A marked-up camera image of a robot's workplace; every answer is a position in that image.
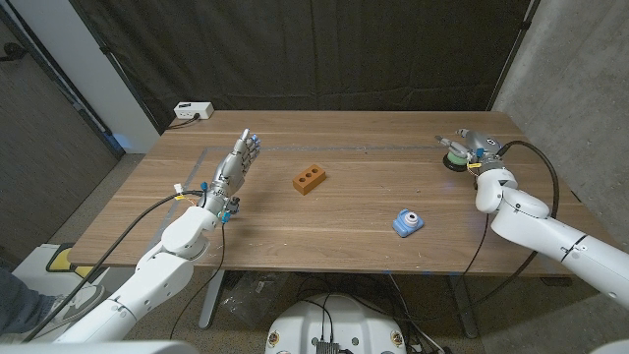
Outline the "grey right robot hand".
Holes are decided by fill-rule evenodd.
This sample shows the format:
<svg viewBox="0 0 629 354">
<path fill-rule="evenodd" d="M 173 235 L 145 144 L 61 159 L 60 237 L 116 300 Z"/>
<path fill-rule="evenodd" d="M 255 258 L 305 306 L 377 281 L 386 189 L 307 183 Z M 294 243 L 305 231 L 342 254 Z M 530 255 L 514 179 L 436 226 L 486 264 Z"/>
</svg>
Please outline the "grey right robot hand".
<svg viewBox="0 0 629 354">
<path fill-rule="evenodd" d="M 463 144 L 435 136 L 435 139 L 448 148 L 442 162 L 446 168 L 455 172 L 478 169 L 482 174 L 491 169 L 504 169 L 504 163 L 498 156 L 502 144 L 494 137 L 478 131 L 460 129 L 456 132 L 465 140 Z"/>
</svg>

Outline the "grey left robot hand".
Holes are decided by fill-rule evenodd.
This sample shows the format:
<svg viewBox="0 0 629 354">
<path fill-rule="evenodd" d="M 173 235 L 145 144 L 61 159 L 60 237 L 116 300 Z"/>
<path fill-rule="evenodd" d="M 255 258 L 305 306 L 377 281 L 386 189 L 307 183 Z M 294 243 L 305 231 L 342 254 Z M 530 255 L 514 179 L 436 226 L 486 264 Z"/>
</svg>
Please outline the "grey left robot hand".
<svg viewBox="0 0 629 354">
<path fill-rule="evenodd" d="M 202 188 L 198 206 L 216 215 L 222 222 L 228 214 L 239 211 L 240 199 L 235 196 L 259 155 L 260 141 L 245 129 L 233 149 L 217 165 L 212 181 Z"/>
</svg>

